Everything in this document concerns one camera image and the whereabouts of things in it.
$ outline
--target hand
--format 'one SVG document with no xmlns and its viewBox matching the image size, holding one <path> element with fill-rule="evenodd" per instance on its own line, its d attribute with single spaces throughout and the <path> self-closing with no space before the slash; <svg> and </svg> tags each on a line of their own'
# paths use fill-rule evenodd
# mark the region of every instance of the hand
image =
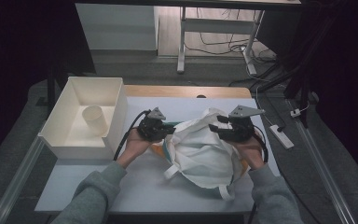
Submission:
<svg viewBox="0 0 358 224">
<path fill-rule="evenodd" d="M 255 130 L 255 133 L 260 136 L 260 133 L 258 131 Z M 249 166 L 253 170 L 264 166 L 261 154 L 262 147 L 254 137 L 251 137 L 249 140 L 239 143 L 229 141 L 227 142 L 238 150 L 240 155 L 248 162 Z"/>
<path fill-rule="evenodd" d="M 124 152 L 117 159 L 117 163 L 123 168 L 127 168 L 132 161 L 138 156 L 144 154 L 146 150 L 155 142 L 149 142 L 144 140 L 141 135 L 138 134 L 136 128 L 130 131 L 129 137 L 127 138 L 127 144 Z"/>
</svg>

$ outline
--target cup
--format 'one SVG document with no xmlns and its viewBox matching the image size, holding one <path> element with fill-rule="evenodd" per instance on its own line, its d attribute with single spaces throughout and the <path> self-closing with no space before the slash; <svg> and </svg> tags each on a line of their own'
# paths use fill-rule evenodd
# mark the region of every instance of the cup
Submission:
<svg viewBox="0 0 358 224">
<path fill-rule="evenodd" d="M 91 105 L 86 107 L 82 112 L 82 116 L 92 133 L 101 136 L 106 132 L 107 124 L 100 106 Z"/>
</svg>

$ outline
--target white cloth bag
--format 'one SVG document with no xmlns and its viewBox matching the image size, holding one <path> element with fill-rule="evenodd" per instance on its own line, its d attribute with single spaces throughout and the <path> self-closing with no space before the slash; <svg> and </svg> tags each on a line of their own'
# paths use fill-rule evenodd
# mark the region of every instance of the white cloth bag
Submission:
<svg viewBox="0 0 358 224">
<path fill-rule="evenodd" d="M 219 109 L 209 108 L 200 119 L 175 126 L 175 132 L 168 135 L 164 143 L 172 164 L 164 175 L 172 178 L 180 172 L 201 188 L 218 188 L 222 198 L 229 201 L 234 199 L 234 191 L 229 193 L 227 187 L 241 177 L 242 165 L 233 146 L 209 130 L 209 124 L 230 128 L 217 121 L 218 115 L 226 116 Z"/>
</svg>

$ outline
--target white table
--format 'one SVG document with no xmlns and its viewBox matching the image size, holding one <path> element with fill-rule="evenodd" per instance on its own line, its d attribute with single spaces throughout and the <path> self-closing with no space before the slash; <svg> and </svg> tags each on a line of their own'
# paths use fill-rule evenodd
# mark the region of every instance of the white table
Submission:
<svg viewBox="0 0 358 224">
<path fill-rule="evenodd" d="M 253 99 L 208 99 L 172 97 L 128 97 L 128 115 L 124 129 L 143 110 L 158 106 L 167 117 L 166 121 L 185 121 L 199 118 L 208 107 L 216 107 L 227 113 L 237 105 L 256 107 Z M 261 118 L 252 117 L 254 125 L 264 130 Z M 269 166 L 275 175 L 278 168 L 269 141 Z M 35 208 L 37 212 L 60 212 L 71 202 L 77 185 L 94 170 L 101 171 L 110 161 L 57 160 L 48 183 Z M 201 189 L 177 175 L 165 180 L 163 172 L 170 167 L 167 161 L 151 150 L 140 156 L 128 168 L 128 174 L 121 181 L 118 194 L 109 212 L 115 214 L 233 214 L 252 209 L 251 190 L 253 183 L 245 175 L 235 184 L 235 200 L 225 202 L 210 190 Z"/>
</svg>

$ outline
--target gray sweater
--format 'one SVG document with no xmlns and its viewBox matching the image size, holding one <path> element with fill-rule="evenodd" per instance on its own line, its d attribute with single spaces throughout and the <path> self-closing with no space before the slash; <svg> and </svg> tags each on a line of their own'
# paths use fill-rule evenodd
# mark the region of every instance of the gray sweater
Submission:
<svg viewBox="0 0 358 224">
<path fill-rule="evenodd" d="M 77 187 L 74 199 L 52 223 L 102 223 L 120 192 L 119 183 L 127 172 L 116 162 L 104 171 L 92 172 Z M 269 166 L 249 172 L 254 182 L 252 196 L 259 223 L 303 223 L 296 200 L 281 177 Z"/>
</svg>

